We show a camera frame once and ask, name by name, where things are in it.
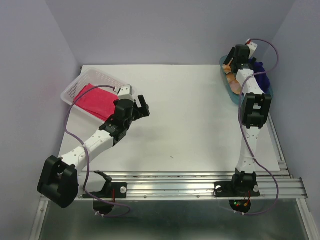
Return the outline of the orange patterned towel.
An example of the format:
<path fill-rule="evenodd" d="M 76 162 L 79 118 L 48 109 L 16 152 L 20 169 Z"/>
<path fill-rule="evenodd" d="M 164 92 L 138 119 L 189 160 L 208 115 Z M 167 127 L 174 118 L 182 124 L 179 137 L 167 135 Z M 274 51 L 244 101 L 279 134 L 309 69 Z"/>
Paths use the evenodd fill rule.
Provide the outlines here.
<path fill-rule="evenodd" d="M 226 79 L 230 86 L 231 91 L 234 94 L 239 95 L 241 91 L 241 85 L 237 81 L 235 75 L 232 73 L 231 66 L 230 66 L 231 63 L 232 61 L 230 61 L 229 65 L 223 65 L 222 68 L 223 68 L 223 72 L 226 74 Z"/>

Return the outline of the pink microfiber towel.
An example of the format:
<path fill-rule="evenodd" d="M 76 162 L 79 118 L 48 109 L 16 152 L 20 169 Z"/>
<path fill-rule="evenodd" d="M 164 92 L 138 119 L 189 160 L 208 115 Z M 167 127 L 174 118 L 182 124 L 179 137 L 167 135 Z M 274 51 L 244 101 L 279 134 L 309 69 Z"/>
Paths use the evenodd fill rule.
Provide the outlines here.
<path fill-rule="evenodd" d="M 73 101 L 79 99 L 75 103 L 76 106 L 105 122 L 114 113 L 114 101 L 118 100 L 118 96 L 102 88 L 95 88 L 80 97 L 85 91 L 93 87 L 90 83 L 86 85 Z"/>

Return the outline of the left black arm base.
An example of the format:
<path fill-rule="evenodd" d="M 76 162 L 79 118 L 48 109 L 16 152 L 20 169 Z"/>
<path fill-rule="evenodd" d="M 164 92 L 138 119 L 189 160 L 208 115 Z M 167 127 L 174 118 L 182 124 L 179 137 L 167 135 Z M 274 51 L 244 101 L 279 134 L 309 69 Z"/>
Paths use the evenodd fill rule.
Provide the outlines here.
<path fill-rule="evenodd" d="M 90 194 L 85 193 L 82 195 L 83 199 L 94 199 L 92 204 L 95 214 L 103 218 L 115 218 L 117 215 L 110 215 L 116 206 L 116 199 L 126 199 L 128 183 L 127 182 L 113 182 L 112 178 L 102 171 L 94 171 L 95 174 L 103 177 L 105 183 L 100 191 L 93 191 Z M 101 202 L 99 199 L 110 199 L 111 204 Z"/>

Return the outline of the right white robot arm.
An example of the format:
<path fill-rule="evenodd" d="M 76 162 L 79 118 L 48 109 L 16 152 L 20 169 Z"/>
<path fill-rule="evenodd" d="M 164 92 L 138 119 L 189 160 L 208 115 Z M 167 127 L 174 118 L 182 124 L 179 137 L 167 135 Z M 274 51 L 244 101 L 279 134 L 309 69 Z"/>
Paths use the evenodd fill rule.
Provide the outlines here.
<path fill-rule="evenodd" d="M 272 97 L 259 86 L 254 76 L 252 58 L 258 45 L 247 41 L 231 49 L 222 64 L 229 94 L 237 97 L 240 104 L 238 120 L 242 133 L 241 149 L 235 174 L 230 182 L 230 190 L 236 196 L 251 194 L 259 196 L 257 183 L 255 152 L 259 134 L 267 122 Z"/>

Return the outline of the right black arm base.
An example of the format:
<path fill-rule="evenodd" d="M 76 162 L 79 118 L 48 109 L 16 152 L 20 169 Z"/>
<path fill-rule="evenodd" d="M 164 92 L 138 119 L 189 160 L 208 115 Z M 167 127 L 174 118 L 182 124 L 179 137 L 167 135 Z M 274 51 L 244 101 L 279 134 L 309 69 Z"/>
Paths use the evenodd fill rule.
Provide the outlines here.
<path fill-rule="evenodd" d="M 260 196 L 256 173 L 235 173 L 231 181 L 216 182 L 213 196 L 230 198 L 229 204 L 232 210 L 247 214 L 252 206 L 251 198 Z"/>

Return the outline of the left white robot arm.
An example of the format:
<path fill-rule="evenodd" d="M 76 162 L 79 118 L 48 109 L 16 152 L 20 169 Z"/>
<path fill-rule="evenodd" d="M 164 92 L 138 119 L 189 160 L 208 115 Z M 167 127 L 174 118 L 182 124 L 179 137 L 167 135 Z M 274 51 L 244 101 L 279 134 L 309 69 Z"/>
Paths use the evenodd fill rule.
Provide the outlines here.
<path fill-rule="evenodd" d="M 88 140 L 79 140 L 80 146 L 60 157 L 47 158 L 37 191 L 61 208 L 68 207 L 79 193 L 78 173 L 89 169 L 91 161 L 119 143 L 132 122 L 150 115 L 144 96 L 139 95 L 138 100 L 141 107 L 135 100 L 116 100 L 114 113 Z"/>

